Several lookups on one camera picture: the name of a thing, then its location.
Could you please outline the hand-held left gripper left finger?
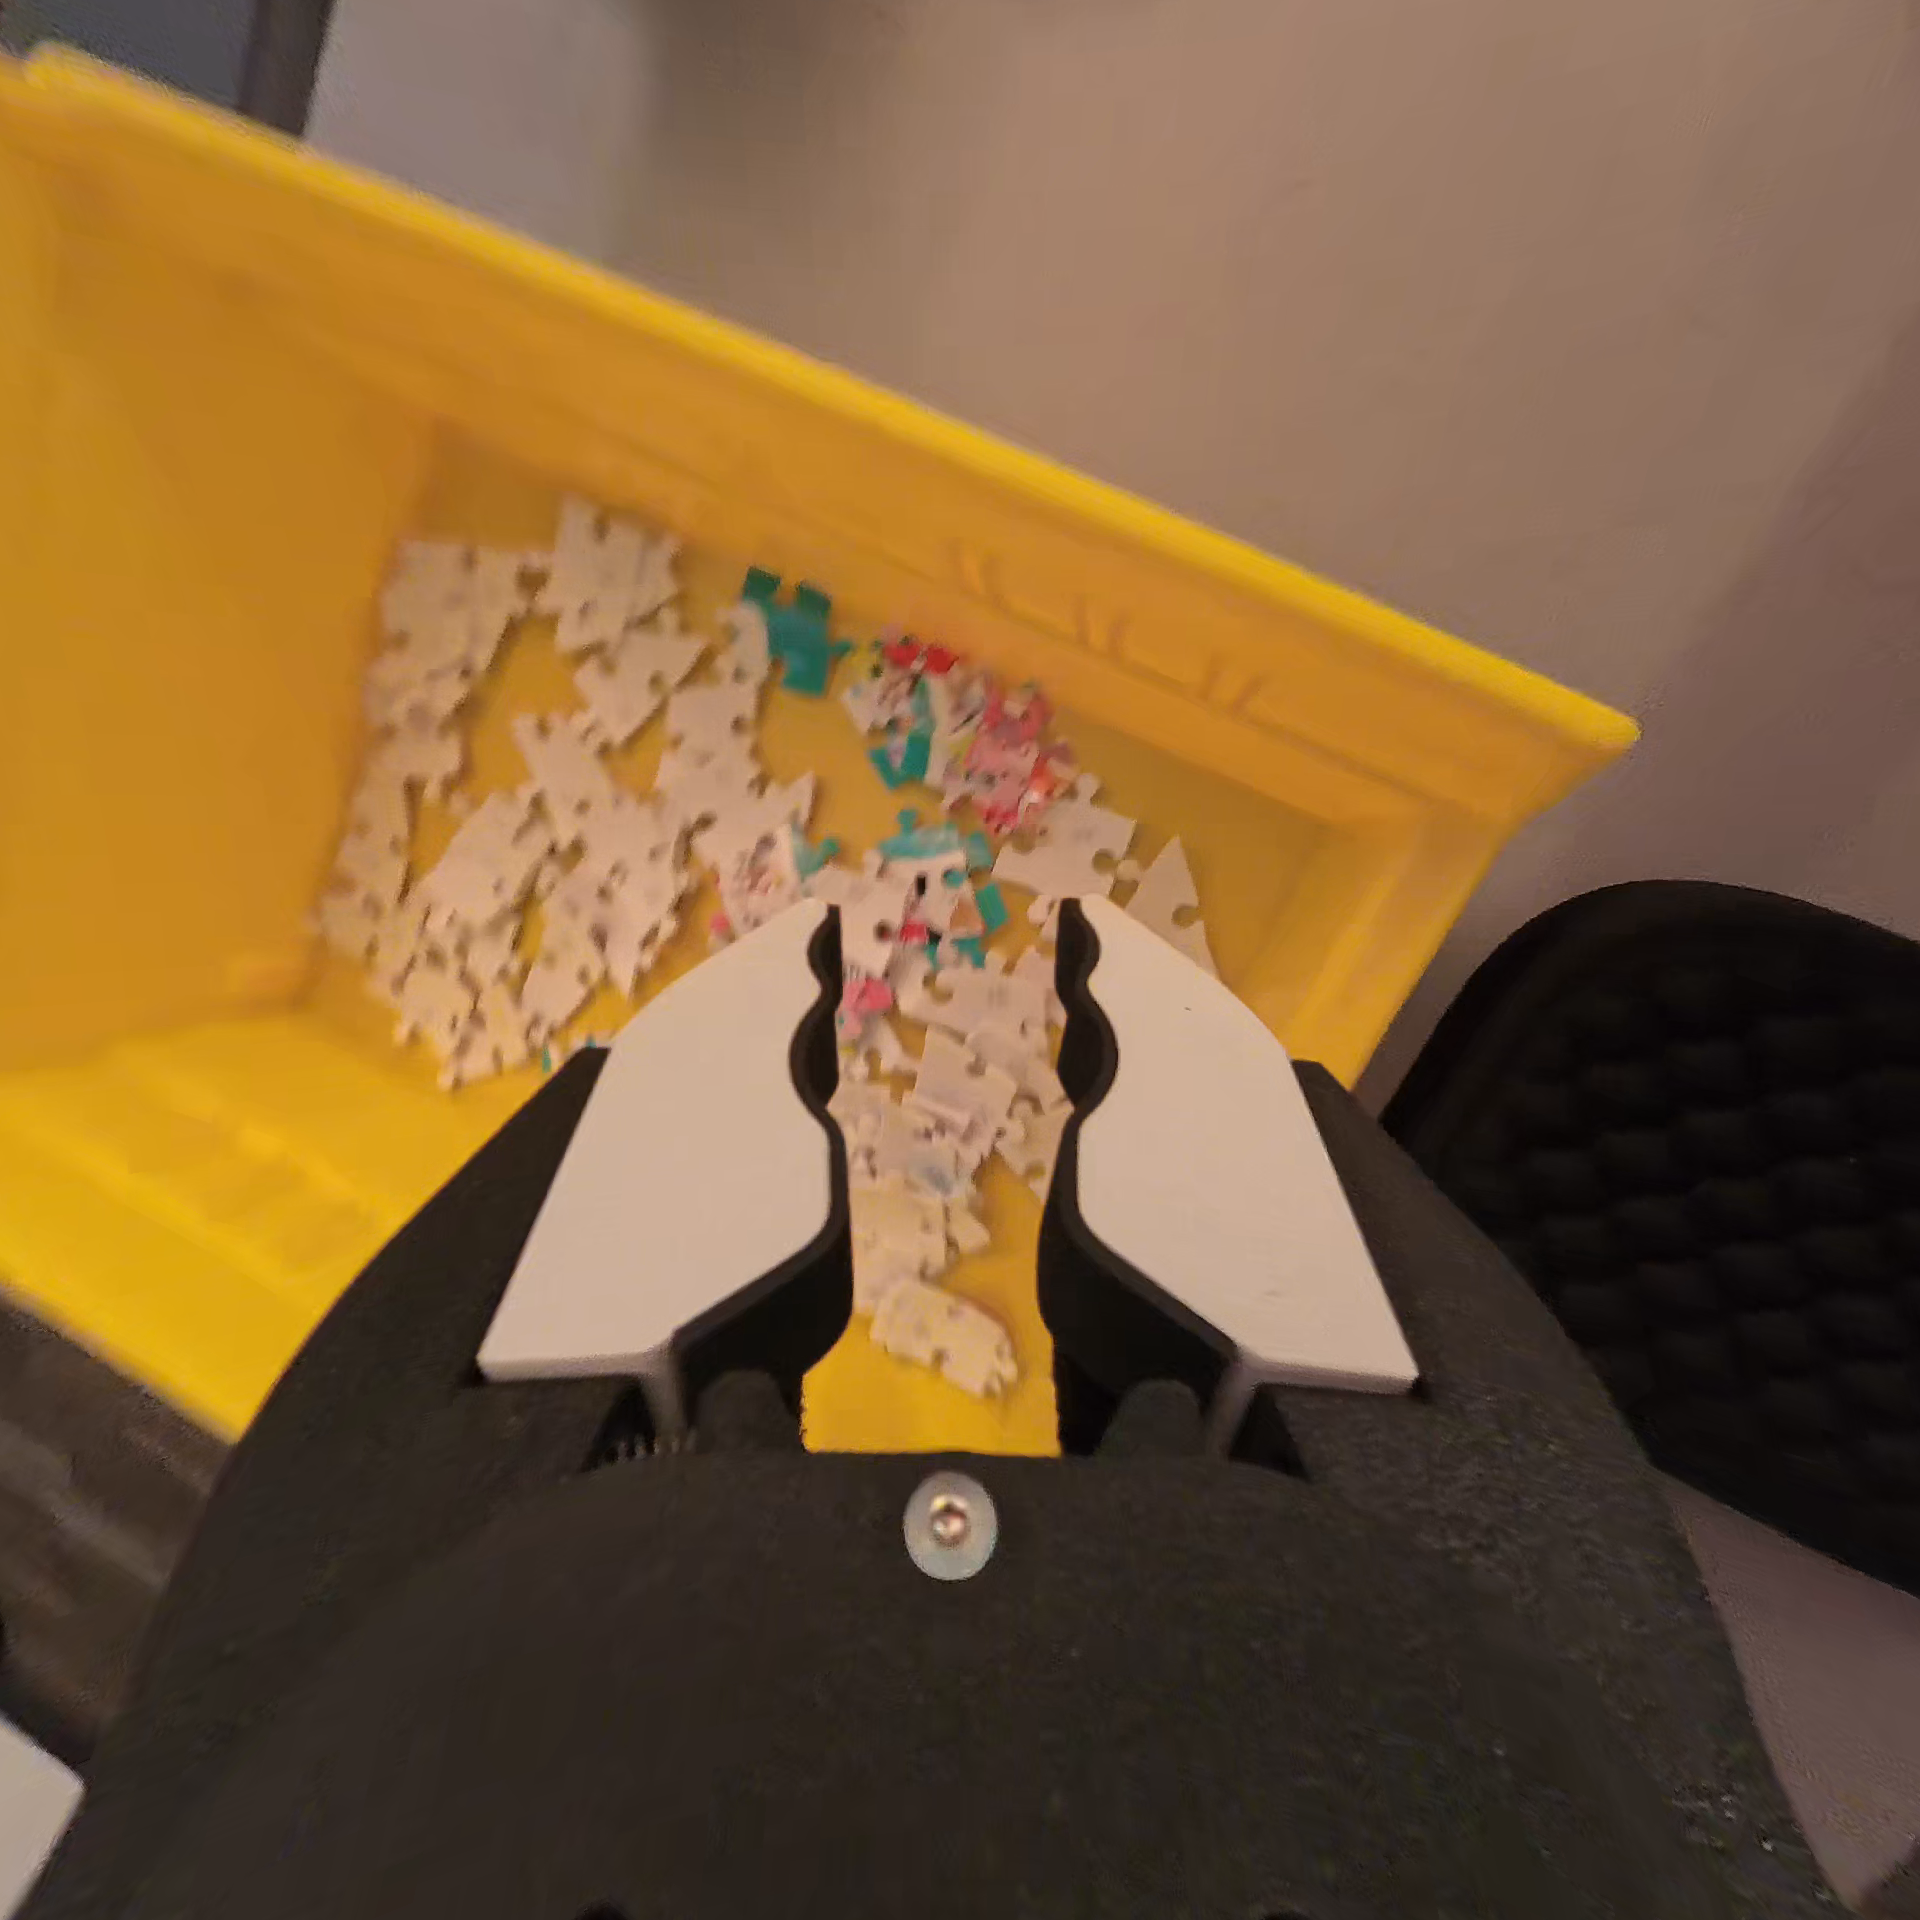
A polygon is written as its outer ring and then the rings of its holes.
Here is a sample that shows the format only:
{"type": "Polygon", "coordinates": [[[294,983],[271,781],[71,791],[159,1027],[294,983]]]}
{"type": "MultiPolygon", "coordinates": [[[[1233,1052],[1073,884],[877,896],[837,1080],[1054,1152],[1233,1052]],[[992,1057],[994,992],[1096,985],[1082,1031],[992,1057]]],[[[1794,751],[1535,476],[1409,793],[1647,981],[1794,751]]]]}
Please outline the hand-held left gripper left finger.
{"type": "Polygon", "coordinates": [[[623,1380],[656,1441],[720,1396],[802,1439],[849,1321],[848,1143],[829,1112],[837,910],[802,901],[625,1021],[482,1337],[493,1385],[623,1380]]]}

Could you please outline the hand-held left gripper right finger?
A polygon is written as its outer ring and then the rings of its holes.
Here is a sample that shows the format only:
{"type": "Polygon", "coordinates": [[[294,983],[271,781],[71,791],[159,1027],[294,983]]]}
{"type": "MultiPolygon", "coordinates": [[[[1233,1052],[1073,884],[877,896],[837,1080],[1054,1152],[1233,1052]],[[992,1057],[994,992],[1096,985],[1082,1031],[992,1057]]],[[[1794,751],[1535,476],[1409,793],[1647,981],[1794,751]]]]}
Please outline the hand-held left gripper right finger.
{"type": "Polygon", "coordinates": [[[1112,901],[1054,949],[1068,1096],[1044,1198],[1062,1441],[1173,1382],[1208,1441],[1266,1388],[1402,1401],[1421,1377],[1280,1037],[1112,901]]]}

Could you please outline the pile of puzzle pieces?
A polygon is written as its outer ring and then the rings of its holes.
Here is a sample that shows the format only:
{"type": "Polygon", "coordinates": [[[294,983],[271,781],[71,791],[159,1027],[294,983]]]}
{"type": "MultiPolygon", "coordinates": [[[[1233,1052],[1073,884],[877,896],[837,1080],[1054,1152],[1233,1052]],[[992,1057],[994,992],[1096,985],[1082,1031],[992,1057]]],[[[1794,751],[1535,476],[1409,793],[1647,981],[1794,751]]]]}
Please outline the pile of puzzle pieces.
{"type": "Polygon", "coordinates": [[[855,1319],[1001,1401],[1014,1337],[951,1275],[992,1248],[990,1164],[1042,1196],[1057,1155],[1057,902],[1114,896],[1216,972],[1189,853],[1141,855],[1036,680],[853,639],[760,567],[706,631],[684,604],[680,543],[580,495],[544,548],[399,543],[317,932],[465,1088],[557,1067],[593,1004],[825,901],[855,1319]]]}

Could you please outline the yellow plastic bin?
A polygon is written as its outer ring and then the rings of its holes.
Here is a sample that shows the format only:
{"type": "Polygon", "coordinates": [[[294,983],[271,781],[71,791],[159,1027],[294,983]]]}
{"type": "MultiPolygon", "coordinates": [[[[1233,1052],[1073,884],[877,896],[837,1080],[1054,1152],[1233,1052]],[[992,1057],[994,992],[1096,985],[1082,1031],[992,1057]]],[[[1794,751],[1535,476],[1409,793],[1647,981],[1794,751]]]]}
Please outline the yellow plastic bin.
{"type": "Polygon", "coordinates": [[[1636,724],[1257,548],[80,55],[4,56],[4,1294],[222,1438],[538,1061],[524,893],[470,989],[420,892],[493,796],[680,751],[749,567],[849,644],[735,726],[865,855],[871,635],[1052,699],[1148,859],[1184,838],[1233,988],[1350,1083],[1502,847],[1636,724]]]}

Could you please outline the black quilted pad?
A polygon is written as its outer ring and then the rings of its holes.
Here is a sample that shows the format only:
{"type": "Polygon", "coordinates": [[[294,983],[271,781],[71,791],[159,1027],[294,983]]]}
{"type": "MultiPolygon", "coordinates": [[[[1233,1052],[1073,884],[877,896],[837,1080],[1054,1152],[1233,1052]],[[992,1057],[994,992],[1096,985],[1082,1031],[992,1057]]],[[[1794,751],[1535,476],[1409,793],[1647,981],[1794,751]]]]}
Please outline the black quilted pad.
{"type": "Polygon", "coordinates": [[[1474,969],[1381,1121],[1656,1470],[1916,1592],[1916,939],[1599,887],[1474,969]]]}

